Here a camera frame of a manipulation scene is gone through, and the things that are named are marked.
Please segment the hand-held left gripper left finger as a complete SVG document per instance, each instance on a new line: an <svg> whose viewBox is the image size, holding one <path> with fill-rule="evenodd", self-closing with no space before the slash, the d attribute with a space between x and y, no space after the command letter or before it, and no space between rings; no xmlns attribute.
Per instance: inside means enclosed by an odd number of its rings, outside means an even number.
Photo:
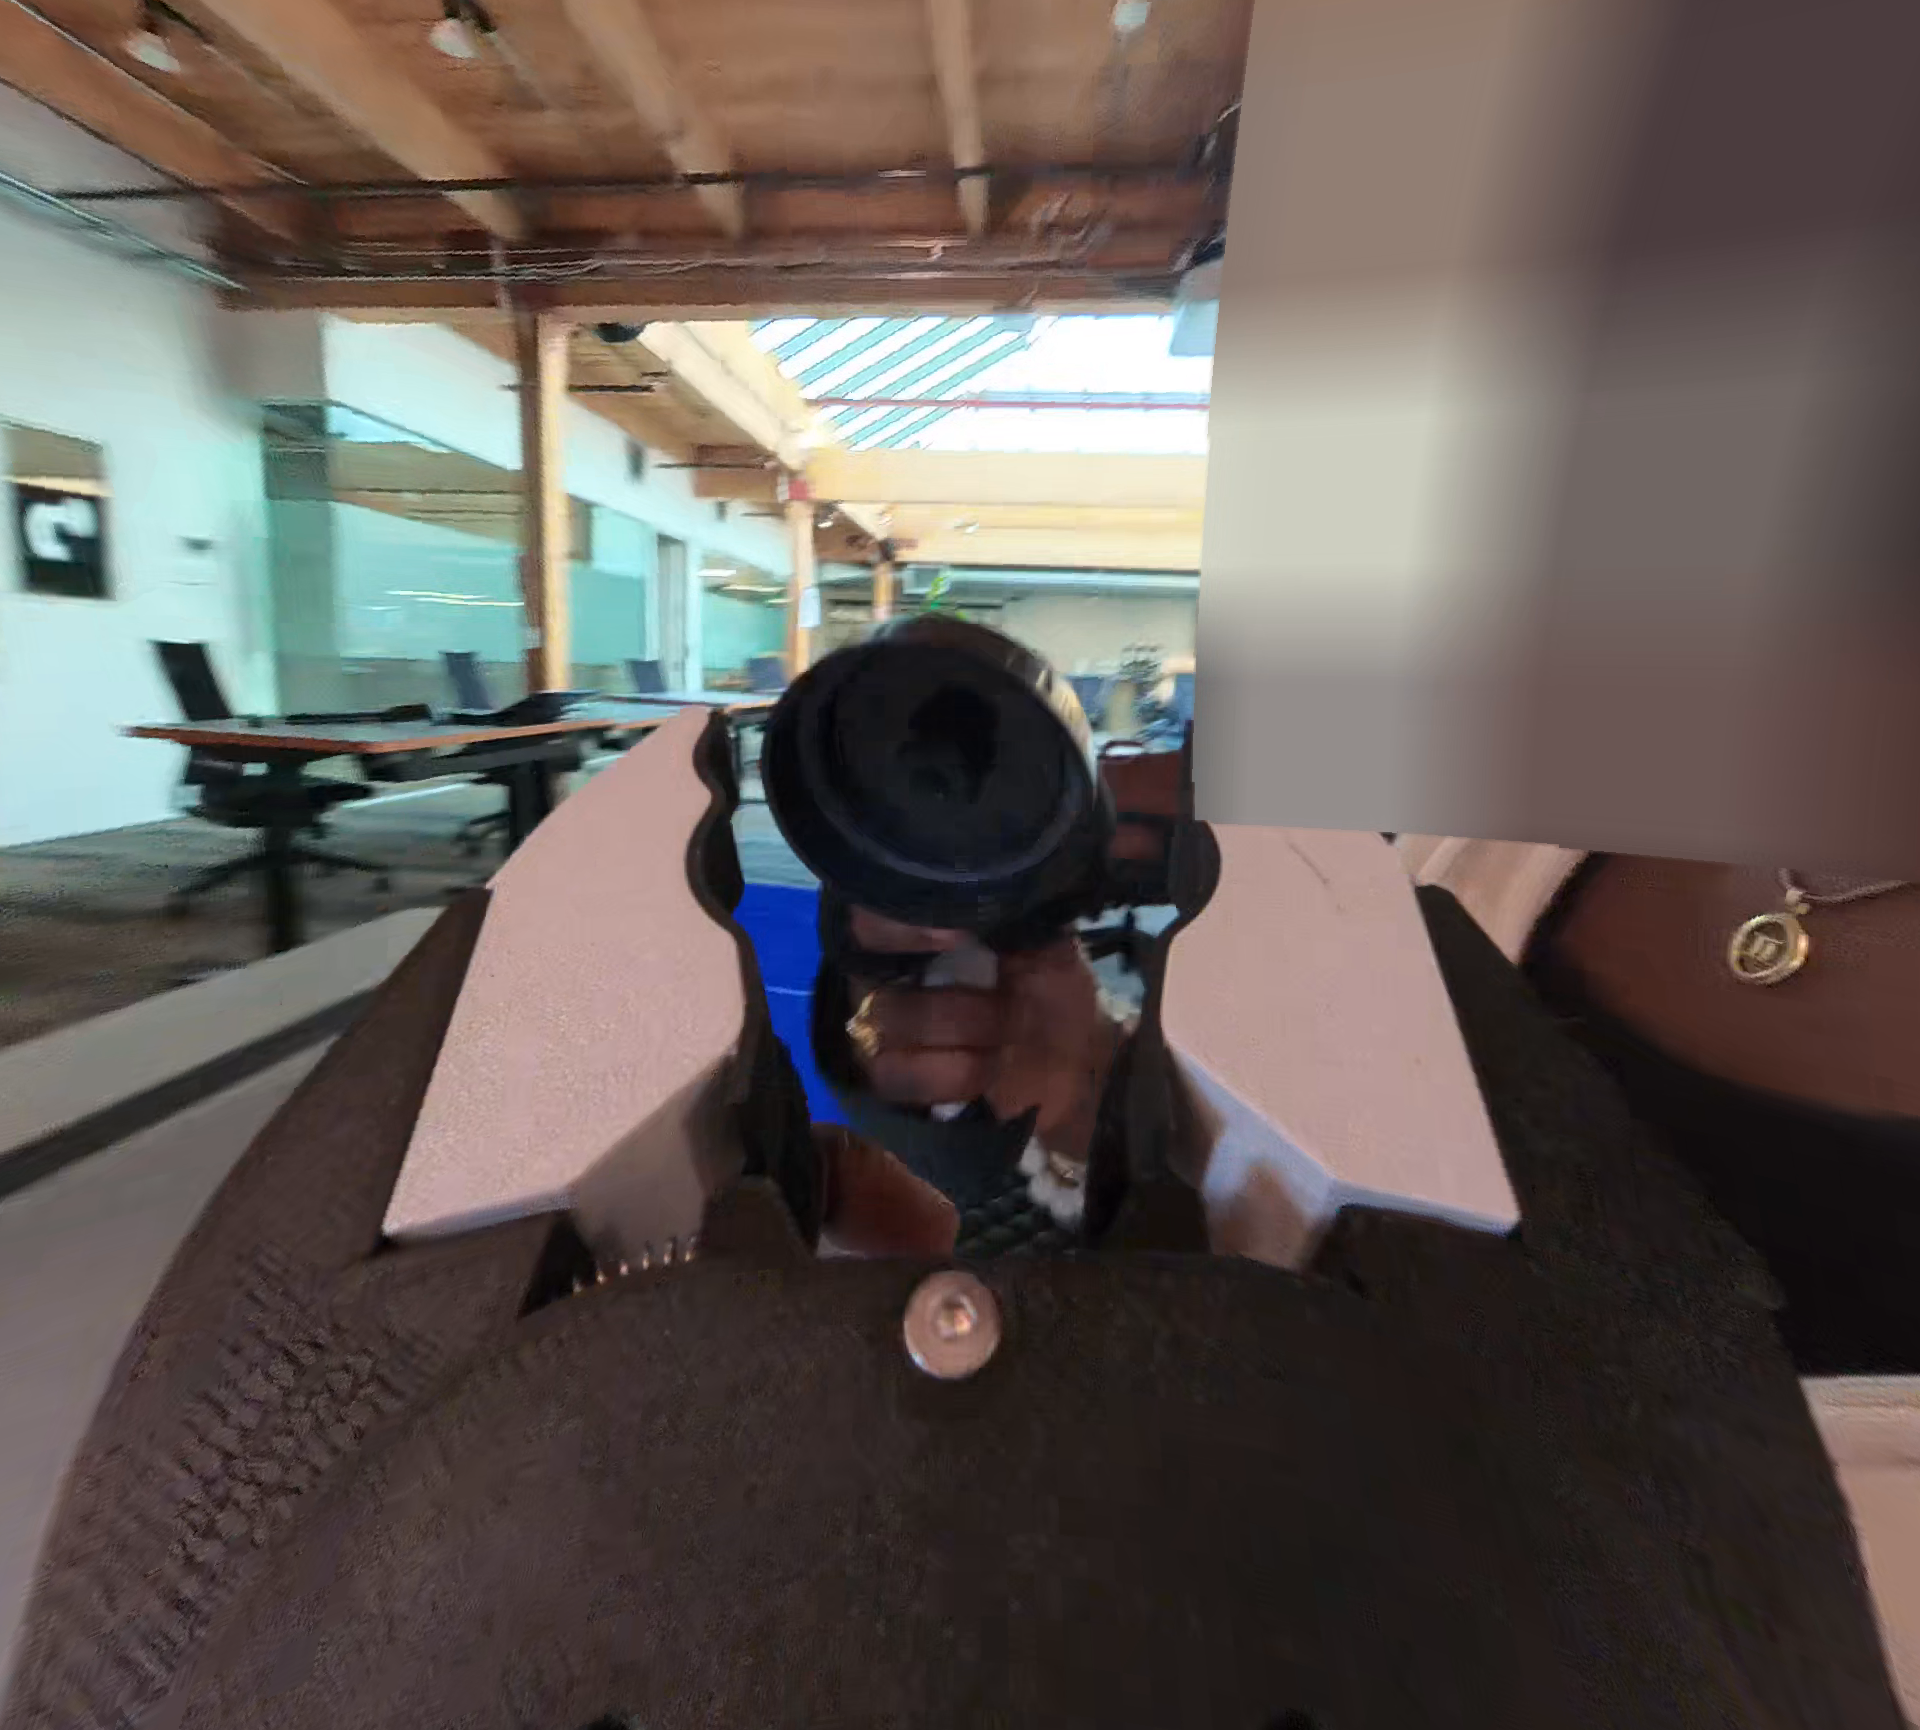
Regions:
<svg viewBox="0 0 1920 1730"><path fill-rule="evenodd" d="M668 717L507 856L381 1218L396 1244L561 1215L688 1259L752 1146L770 1018L738 922L729 726Z"/></svg>

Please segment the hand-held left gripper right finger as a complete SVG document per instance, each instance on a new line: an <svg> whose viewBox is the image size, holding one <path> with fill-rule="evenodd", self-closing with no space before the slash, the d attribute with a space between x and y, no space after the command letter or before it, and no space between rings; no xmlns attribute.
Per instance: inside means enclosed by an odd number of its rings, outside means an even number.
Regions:
<svg viewBox="0 0 1920 1730"><path fill-rule="evenodd" d="M1211 826L1170 935L1170 1159L1210 1249L1305 1266L1346 1209L1506 1237L1521 1209L1398 849L1365 830Z"/></svg>

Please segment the blue plastic bin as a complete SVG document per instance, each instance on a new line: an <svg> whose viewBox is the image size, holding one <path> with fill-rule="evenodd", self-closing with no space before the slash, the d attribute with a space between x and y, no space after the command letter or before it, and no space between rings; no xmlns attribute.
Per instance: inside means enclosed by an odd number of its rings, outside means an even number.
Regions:
<svg viewBox="0 0 1920 1730"><path fill-rule="evenodd" d="M748 880L733 919L752 941L771 1027L800 1077L811 1121L839 1124L841 1102L811 1045L811 991L822 960L817 890Z"/></svg>

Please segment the black bottle lid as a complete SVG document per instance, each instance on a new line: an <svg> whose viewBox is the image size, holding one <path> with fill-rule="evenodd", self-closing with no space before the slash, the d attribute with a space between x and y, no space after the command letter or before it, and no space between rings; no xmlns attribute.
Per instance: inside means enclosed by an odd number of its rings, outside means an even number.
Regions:
<svg viewBox="0 0 1920 1730"><path fill-rule="evenodd" d="M1025 950L1108 907L1087 714L983 624L900 616L830 652L776 700L757 772L817 883L890 922Z"/></svg>

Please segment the person's left hand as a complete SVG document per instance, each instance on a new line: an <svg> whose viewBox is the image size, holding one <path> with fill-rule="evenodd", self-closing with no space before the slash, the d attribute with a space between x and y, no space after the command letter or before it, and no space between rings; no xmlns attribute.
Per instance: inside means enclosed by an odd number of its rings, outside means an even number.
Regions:
<svg viewBox="0 0 1920 1730"><path fill-rule="evenodd" d="M824 1255L948 1259L958 1211L892 1151L839 1124L811 1127Z"/></svg>

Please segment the person's white hoodie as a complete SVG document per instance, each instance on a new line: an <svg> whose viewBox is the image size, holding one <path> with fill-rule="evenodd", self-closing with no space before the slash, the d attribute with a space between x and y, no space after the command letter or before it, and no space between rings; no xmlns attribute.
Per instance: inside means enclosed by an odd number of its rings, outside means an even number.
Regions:
<svg viewBox="0 0 1920 1730"><path fill-rule="evenodd" d="M1422 888L1436 888L1454 895L1492 943L1523 973L1523 962L1536 955L1533 941L1539 926L1549 919L1581 863L1592 856L1615 852L1517 840L1401 833L1398 853L1408 878ZM1525 973L1523 978L1562 1032L1596 1060L1537 995ZM1620 1091L1600 1060L1596 1060L1596 1066ZM1639 1120L1636 1124L1684 1169ZM1780 1334L1780 1298L1765 1264L1763 1270L1771 1286L1773 1321ZM1915 1726L1917 1373L1806 1376L1795 1361L1791 1364L1801 1380L1815 1430L1828 1444L1837 1489L1862 1548L1865 1585L1876 1610L1891 1692L1899 1700L1905 1726Z"/></svg>

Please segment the person's upper chest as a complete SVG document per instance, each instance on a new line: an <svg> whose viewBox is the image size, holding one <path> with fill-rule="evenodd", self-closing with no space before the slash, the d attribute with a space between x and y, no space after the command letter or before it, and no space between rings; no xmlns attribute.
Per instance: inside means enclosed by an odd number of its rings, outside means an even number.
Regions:
<svg viewBox="0 0 1920 1730"><path fill-rule="evenodd" d="M1693 1069L1848 1114L1915 1118L1911 875L1592 856L1533 951Z"/></svg>

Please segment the wooden office table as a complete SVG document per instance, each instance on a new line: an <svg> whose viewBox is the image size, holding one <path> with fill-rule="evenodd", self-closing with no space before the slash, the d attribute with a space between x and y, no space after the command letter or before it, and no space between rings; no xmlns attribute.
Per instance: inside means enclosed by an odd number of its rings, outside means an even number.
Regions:
<svg viewBox="0 0 1920 1730"><path fill-rule="evenodd" d="M559 777L595 745L629 743L665 724L668 703L629 700L571 702L546 719L500 721L493 716L434 717L423 708L356 719L326 716L228 716L127 726L137 742L178 747L212 777L189 777L187 814L252 836L252 849L180 883L160 914L183 919L195 901L241 878L257 880L259 928L267 954L297 950L308 935L301 874L339 870L391 878L362 857L313 842L323 818L362 796L357 783L326 779L313 767L350 760L363 781L496 781L505 791L505 843L518 849L559 803Z"/></svg>

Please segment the person's black top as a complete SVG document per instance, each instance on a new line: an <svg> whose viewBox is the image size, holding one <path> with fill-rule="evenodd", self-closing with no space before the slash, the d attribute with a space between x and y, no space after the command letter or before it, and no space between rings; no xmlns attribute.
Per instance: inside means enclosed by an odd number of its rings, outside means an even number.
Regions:
<svg viewBox="0 0 1920 1730"><path fill-rule="evenodd" d="M1917 1373L1917 1121L1776 1095L1675 1062L1545 955L1530 985L1763 1261L1808 1378Z"/></svg>

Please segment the wooden support column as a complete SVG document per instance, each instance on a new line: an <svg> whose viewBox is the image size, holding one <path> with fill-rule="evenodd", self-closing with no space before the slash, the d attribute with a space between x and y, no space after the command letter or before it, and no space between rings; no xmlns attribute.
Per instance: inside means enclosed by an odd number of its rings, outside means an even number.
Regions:
<svg viewBox="0 0 1920 1730"><path fill-rule="evenodd" d="M525 624L525 684L531 694L571 682L565 408L570 323L547 309L513 313L519 427L519 571Z"/></svg>

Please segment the black wall sign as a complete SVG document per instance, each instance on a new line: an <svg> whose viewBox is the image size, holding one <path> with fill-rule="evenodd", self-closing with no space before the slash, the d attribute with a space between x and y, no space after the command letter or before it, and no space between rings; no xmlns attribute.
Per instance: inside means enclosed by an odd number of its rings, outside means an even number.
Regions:
<svg viewBox="0 0 1920 1730"><path fill-rule="evenodd" d="M18 590L102 603L114 595L110 499L99 490L12 478Z"/></svg>

